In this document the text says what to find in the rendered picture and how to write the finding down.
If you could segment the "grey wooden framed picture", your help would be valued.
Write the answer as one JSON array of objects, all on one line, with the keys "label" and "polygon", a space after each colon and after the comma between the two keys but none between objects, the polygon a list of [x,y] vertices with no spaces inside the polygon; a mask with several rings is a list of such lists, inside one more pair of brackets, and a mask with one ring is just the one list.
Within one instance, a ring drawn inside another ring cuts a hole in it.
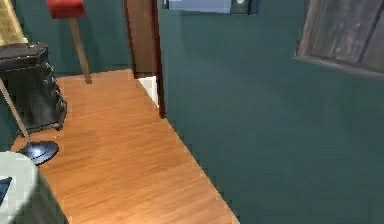
[{"label": "grey wooden framed picture", "polygon": [[305,0],[295,58],[384,80],[384,0]]}]

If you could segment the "brown room door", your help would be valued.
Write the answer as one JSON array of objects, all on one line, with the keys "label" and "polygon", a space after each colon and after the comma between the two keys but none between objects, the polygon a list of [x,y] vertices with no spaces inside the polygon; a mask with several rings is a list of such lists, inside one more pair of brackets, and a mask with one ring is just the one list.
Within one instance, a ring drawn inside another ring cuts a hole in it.
[{"label": "brown room door", "polygon": [[165,117],[160,35],[156,0],[123,0],[132,70]]}]

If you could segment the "dark blue flat object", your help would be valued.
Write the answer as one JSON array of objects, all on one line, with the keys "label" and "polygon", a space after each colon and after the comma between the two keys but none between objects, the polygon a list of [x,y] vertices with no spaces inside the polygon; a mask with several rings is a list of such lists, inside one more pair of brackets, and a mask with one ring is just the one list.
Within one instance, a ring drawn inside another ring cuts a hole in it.
[{"label": "dark blue flat object", "polygon": [[12,182],[11,177],[0,179],[0,206],[4,201],[4,198],[8,192],[11,182]]}]

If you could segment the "black chest of drawers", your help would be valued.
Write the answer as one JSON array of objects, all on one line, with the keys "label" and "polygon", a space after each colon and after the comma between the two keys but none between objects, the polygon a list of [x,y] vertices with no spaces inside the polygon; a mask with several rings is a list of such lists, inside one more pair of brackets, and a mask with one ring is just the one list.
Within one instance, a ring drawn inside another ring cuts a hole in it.
[{"label": "black chest of drawers", "polygon": [[67,102],[41,42],[0,46],[0,78],[29,133],[61,130]]}]

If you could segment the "blue base floor lamp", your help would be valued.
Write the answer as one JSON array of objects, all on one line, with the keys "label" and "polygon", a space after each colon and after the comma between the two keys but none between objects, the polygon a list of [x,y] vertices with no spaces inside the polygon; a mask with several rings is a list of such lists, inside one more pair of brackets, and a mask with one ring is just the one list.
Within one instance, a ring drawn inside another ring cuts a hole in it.
[{"label": "blue base floor lamp", "polygon": [[2,92],[18,128],[26,139],[26,145],[19,150],[19,153],[28,157],[35,165],[41,165],[52,159],[59,151],[58,144],[54,141],[32,141],[1,78],[0,91]]}]

